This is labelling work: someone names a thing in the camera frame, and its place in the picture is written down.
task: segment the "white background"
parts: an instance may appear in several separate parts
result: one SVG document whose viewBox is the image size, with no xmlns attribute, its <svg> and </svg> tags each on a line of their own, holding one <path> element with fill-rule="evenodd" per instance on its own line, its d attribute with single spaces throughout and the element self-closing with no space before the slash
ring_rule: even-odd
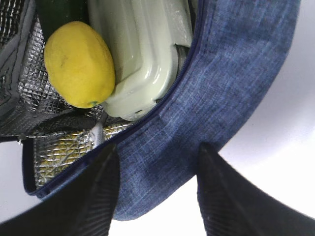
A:
<svg viewBox="0 0 315 236">
<path fill-rule="evenodd" d="M 315 218 L 315 1 L 302 0 L 290 54 L 263 102 L 220 154 L 256 186 Z M 22 147 L 0 144 L 0 222 L 39 203 L 23 189 Z M 205 236 L 194 177 L 110 236 Z"/>
</svg>

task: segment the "blue denim fabric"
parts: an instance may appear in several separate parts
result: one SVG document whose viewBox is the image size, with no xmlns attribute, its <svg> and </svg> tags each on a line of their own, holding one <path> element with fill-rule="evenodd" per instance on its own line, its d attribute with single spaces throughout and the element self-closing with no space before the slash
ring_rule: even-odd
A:
<svg viewBox="0 0 315 236">
<path fill-rule="evenodd" d="M 160 204 L 194 176 L 200 142 L 219 150 L 240 129 L 287 56 L 298 8 L 298 0 L 199 1 L 197 47 L 178 87 L 118 145 L 115 219 Z"/>
</svg>

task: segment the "silver insulated lining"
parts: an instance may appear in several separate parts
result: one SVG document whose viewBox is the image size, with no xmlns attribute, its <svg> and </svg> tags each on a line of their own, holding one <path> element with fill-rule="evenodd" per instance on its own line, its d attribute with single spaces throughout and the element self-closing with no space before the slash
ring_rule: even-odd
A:
<svg viewBox="0 0 315 236">
<path fill-rule="evenodd" d="M 0 55 L 1 49 L 19 32 L 21 12 L 28 2 L 0 0 Z M 18 101 L 0 119 L 0 136 L 34 138 L 37 187 L 46 184 L 96 146 L 91 128 L 104 116 L 102 106 L 77 110 L 59 96 L 48 81 L 43 57 L 44 47 L 40 22 L 35 17 L 17 82 L 10 84 L 9 82 L 14 81 L 11 79 L 11 70 L 0 68 L 0 106 L 12 100 L 13 88 L 16 88 Z M 108 118 L 107 122 L 103 122 L 104 128 L 100 128 L 100 132 L 103 132 L 101 142 L 130 125 L 125 120 Z"/>
</svg>

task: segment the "yellow lemon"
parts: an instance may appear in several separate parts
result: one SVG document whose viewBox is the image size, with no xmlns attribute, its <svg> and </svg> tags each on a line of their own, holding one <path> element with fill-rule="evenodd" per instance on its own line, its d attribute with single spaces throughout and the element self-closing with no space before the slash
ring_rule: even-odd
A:
<svg viewBox="0 0 315 236">
<path fill-rule="evenodd" d="M 83 22 L 57 29 L 48 39 L 44 61 L 49 81 L 72 106 L 91 108 L 114 90 L 112 56 L 102 37 Z"/>
</svg>

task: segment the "zipper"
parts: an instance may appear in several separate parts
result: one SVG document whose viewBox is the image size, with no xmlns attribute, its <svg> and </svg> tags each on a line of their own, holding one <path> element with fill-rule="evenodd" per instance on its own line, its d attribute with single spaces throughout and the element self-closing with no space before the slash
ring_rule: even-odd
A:
<svg viewBox="0 0 315 236">
<path fill-rule="evenodd" d="M 73 162 L 69 167 L 64 169 L 59 174 L 57 174 L 52 180 L 50 180 L 44 186 L 36 189 L 35 191 L 27 191 L 27 189 L 26 189 L 26 192 L 29 195 L 31 195 L 31 196 L 36 195 L 39 198 L 46 197 L 51 192 L 56 190 L 56 188 L 58 188 L 58 186 L 65 183 L 68 178 L 71 178 L 73 173 L 76 173 L 76 175 L 78 175 L 78 173 L 83 171 L 95 159 L 95 157 L 96 157 L 95 154 L 98 154 L 100 149 L 104 148 L 106 145 L 111 144 L 111 143 L 116 143 L 116 144 L 120 143 L 127 136 L 130 136 L 131 134 L 133 134 L 134 132 L 139 130 L 144 124 L 146 124 L 153 117 L 155 117 L 155 114 L 157 114 L 164 107 L 164 104 L 167 102 L 167 100 L 172 98 L 173 92 L 175 91 L 178 84 L 182 80 L 182 78 L 183 78 L 183 76 L 184 76 L 184 74 L 185 74 L 185 72 L 189 66 L 189 63 L 191 62 L 191 60 L 193 59 L 193 57 L 195 55 L 195 51 L 196 51 L 195 49 L 198 46 L 198 39 L 199 39 L 201 27 L 202 27 L 202 24 L 201 24 L 201 22 L 202 22 L 201 20 L 203 17 L 202 9 L 203 9 L 203 0 L 199 0 L 198 10 L 197 10 L 198 12 L 197 12 L 195 29 L 194 29 L 194 36 L 193 36 L 193 40 L 192 40 L 192 43 L 191 43 L 191 46 L 189 49 L 189 53 L 185 59 L 185 62 L 182 66 L 182 69 L 181 69 L 180 73 L 177 75 L 173 85 L 166 92 L 166 94 L 160 100 L 160 102 L 158 104 L 156 104 L 156 106 L 154 108 L 152 108 L 152 110 L 150 110 L 147 114 L 145 114 L 141 119 L 137 120 L 131 127 L 120 132 L 119 134 L 112 137 L 111 139 L 105 141 L 101 145 L 97 146 L 96 148 L 94 148 L 93 150 L 91 150 L 90 152 L 85 154 L 80 159 Z"/>
</svg>

